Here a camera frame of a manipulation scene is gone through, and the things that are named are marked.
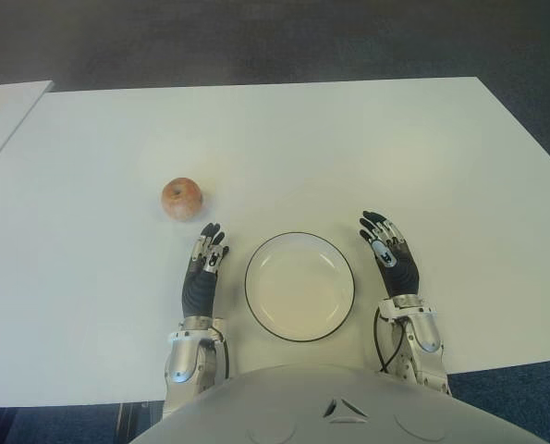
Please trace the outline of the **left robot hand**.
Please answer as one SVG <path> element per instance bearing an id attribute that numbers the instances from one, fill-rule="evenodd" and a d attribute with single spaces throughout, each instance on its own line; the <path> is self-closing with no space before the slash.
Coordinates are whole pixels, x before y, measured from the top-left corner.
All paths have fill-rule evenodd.
<path id="1" fill-rule="evenodd" d="M 218 270 L 229 252 L 225 236 L 218 223 L 209 223 L 195 241 L 181 295 L 185 318 L 213 316 Z"/>

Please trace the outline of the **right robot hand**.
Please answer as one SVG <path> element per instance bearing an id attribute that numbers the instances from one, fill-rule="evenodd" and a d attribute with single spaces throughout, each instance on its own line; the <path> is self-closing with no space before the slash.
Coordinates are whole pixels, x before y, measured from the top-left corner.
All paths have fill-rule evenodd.
<path id="1" fill-rule="evenodd" d="M 418 294 L 420 275 L 406 238 L 385 216 L 364 211 L 360 235 L 373 251 L 389 298 Z"/>

